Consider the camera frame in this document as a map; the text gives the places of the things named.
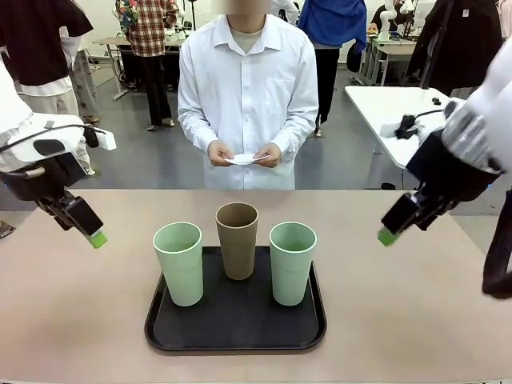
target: blue jacket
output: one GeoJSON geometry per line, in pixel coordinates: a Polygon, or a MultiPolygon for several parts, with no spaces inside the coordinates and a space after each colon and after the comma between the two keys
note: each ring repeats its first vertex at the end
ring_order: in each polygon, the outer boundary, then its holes
{"type": "Polygon", "coordinates": [[[298,27],[313,42],[328,46],[355,38],[360,52],[366,45],[366,5],[364,0],[306,0],[298,27]]]}

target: white lab coat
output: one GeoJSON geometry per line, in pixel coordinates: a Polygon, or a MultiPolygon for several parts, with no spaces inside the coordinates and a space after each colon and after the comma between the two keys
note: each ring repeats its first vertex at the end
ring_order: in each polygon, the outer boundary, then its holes
{"type": "Polygon", "coordinates": [[[293,0],[272,0],[272,15],[279,16],[280,10],[285,10],[286,20],[288,20],[289,24],[292,26],[297,24],[298,9],[295,6],[293,0]]]}

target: plastic cup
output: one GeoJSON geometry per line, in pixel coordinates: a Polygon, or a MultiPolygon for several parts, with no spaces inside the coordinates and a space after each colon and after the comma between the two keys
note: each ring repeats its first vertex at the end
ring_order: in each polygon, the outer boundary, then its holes
{"type": "Polygon", "coordinates": [[[279,304],[296,306],[304,299],[316,244],[316,233],[300,222],[284,222],[270,232],[272,294],[279,304]]]}
{"type": "Polygon", "coordinates": [[[232,202],[221,206],[217,220],[224,272],[233,280],[244,280],[254,271],[258,211],[250,204],[232,202]]]}
{"type": "Polygon", "coordinates": [[[153,246],[174,304],[192,306],[201,300],[201,230],[189,222],[175,222],[158,230],[153,246]]]}

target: black tray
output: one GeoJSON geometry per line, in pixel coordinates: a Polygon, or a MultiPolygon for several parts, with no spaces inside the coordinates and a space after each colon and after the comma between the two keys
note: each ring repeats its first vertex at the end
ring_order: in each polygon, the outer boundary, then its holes
{"type": "Polygon", "coordinates": [[[176,306],[160,277],[147,315],[148,342],[167,352],[286,350],[316,346],[327,321],[314,264],[304,300],[282,306],[272,297],[270,249],[256,247],[254,273],[230,280],[222,268],[220,247],[203,248],[204,295],[190,307],[176,306]]]}

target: black jacket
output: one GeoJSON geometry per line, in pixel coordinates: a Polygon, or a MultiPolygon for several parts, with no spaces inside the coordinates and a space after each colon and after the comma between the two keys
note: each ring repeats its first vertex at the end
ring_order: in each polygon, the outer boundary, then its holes
{"type": "Polygon", "coordinates": [[[410,60],[408,74],[422,71],[431,39],[442,26],[448,2],[454,2],[428,86],[450,95],[455,88],[480,86],[502,44],[493,0],[437,0],[410,60]]]}

